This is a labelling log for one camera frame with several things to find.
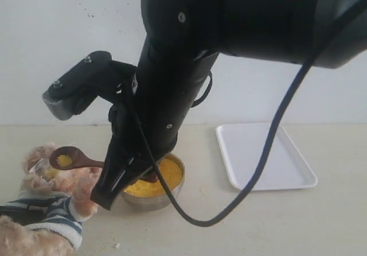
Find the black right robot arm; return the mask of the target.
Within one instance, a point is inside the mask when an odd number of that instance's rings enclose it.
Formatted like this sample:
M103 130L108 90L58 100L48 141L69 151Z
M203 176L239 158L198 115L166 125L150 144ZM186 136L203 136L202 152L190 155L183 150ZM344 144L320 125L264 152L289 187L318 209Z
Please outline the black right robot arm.
M91 200L119 192L173 150L219 54L302 64L359 0L141 0L146 39L136 67L116 61L122 95Z

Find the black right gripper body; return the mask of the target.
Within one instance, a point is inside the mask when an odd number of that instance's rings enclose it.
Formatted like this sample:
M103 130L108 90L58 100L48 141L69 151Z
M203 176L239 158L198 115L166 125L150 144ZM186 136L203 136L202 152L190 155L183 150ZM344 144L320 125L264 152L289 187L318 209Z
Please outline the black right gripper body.
M135 71L134 109L143 129L134 137L136 156L147 158L147 147L154 158L173 150L178 131L218 55L216 50L160 47L150 36L145 37Z

